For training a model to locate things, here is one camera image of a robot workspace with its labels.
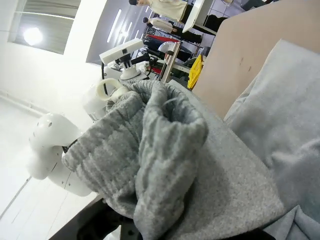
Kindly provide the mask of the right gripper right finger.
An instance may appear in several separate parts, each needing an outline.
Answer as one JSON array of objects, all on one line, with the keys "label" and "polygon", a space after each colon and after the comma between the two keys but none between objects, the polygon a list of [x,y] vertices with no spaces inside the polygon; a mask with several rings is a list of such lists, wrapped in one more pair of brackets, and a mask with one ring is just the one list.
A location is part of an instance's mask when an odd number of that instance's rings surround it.
[{"label": "right gripper right finger", "polygon": [[272,235],[270,235],[269,233],[259,228],[257,229],[256,239],[257,240],[275,240],[275,238]]}]

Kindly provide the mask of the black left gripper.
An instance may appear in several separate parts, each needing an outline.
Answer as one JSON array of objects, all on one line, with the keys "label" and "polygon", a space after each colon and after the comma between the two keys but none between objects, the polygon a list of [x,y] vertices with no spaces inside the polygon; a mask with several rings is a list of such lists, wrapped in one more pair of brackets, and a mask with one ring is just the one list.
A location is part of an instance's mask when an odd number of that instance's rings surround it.
[{"label": "black left gripper", "polygon": [[64,152],[64,153],[67,153],[68,150],[69,150],[77,141],[78,141],[78,140],[75,139],[70,145],[68,145],[68,146],[62,146],[63,152]]}]

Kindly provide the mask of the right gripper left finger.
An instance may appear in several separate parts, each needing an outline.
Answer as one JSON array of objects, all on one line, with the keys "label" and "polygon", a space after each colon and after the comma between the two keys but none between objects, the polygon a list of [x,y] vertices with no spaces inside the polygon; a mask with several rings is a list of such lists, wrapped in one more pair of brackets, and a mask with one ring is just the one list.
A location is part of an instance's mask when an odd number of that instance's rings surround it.
[{"label": "right gripper left finger", "polygon": [[120,227],[121,240],[139,240],[141,234],[131,218],[120,215],[103,201],[85,207],[79,213],[78,240],[102,240]]}]

